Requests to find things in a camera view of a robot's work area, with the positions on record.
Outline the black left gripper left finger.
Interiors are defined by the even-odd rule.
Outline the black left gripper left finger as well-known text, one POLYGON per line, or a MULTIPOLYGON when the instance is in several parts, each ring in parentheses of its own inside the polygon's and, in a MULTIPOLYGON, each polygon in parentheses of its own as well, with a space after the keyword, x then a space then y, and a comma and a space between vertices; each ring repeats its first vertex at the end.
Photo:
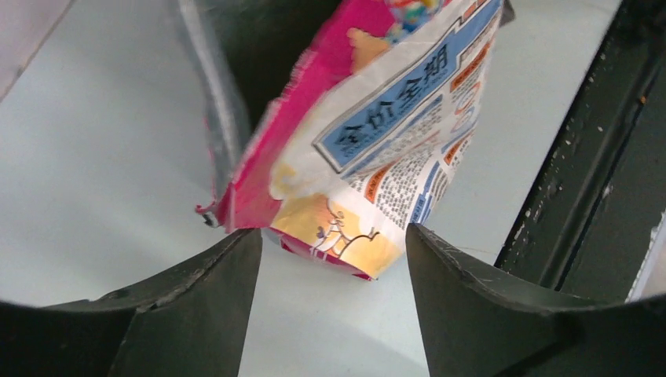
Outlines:
POLYGON ((90 301, 1 304, 4 376, 235 376, 262 255, 257 229, 90 301))

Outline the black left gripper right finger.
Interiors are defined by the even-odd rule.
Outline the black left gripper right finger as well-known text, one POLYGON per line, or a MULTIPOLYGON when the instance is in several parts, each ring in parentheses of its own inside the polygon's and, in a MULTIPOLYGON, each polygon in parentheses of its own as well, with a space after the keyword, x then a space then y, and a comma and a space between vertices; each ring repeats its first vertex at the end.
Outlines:
POLYGON ((423 225, 406 233, 432 376, 662 376, 665 297, 603 304, 486 264, 423 225))

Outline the pet food bag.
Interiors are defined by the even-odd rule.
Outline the pet food bag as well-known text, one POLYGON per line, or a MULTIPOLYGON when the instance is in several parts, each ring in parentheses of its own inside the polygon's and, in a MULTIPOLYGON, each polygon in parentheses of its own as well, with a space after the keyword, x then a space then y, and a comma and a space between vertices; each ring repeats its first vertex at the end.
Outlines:
POLYGON ((508 1, 174 1, 227 232, 376 279, 445 194, 508 1))

